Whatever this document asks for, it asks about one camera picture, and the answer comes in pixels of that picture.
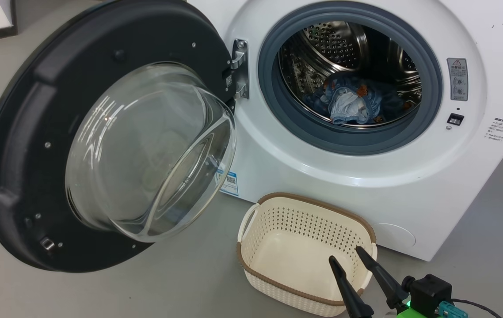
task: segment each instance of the teal connector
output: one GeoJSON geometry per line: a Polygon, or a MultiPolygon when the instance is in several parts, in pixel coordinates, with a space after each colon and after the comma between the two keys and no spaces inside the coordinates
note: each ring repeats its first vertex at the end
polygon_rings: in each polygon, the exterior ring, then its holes
{"type": "Polygon", "coordinates": [[[457,308],[449,302],[441,302],[438,306],[438,315],[442,318],[469,318],[467,312],[457,308]]]}

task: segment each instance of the warning label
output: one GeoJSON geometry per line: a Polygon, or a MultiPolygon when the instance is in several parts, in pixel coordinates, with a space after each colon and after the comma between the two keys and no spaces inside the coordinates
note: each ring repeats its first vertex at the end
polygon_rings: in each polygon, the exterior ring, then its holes
{"type": "Polygon", "coordinates": [[[503,119],[496,118],[489,125],[488,131],[484,134],[484,138],[493,141],[503,141],[503,119]]]}
{"type": "Polygon", "coordinates": [[[450,71],[450,99],[468,100],[468,63],[465,58],[448,58],[450,71]]]}

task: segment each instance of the gray rubber gasket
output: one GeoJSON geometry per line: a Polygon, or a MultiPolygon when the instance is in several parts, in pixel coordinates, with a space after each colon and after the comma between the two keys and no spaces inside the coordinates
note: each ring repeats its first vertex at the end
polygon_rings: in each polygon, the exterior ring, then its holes
{"type": "Polygon", "coordinates": [[[442,102],[442,74],[432,49],[420,34],[397,16],[368,4],[320,2],[302,7],[280,20],[263,42],[258,61],[259,86],[274,116],[292,134],[326,151],[344,155],[374,155],[413,141],[434,120],[442,102]],[[348,21],[371,27],[397,42],[419,68],[423,100],[413,114],[373,129],[332,125],[318,119],[292,97],[278,70],[277,54],[283,43],[305,26],[348,21]]]}

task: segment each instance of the clothes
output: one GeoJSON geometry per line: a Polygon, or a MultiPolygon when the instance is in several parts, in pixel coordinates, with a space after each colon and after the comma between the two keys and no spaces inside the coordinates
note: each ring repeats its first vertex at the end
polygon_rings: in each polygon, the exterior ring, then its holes
{"type": "Polygon", "coordinates": [[[360,79],[349,72],[330,75],[316,92],[304,95],[303,101],[335,125],[375,123],[378,116],[382,121],[403,112],[403,100],[393,85],[360,79]]]}

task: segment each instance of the plastic basket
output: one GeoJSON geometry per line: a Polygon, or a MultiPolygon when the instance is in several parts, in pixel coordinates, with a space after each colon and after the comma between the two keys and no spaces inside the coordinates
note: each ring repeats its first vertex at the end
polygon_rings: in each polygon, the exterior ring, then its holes
{"type": "Polygon", "coordinates": [[[333,317],[346,308],[328,258],[338,259],[358,294],[371,279],[356,246],[377,259],[375,234],[361,217],[320,201],[273,193],[244,216],[237,254],[248,281],[263,294],[333,317]]]}

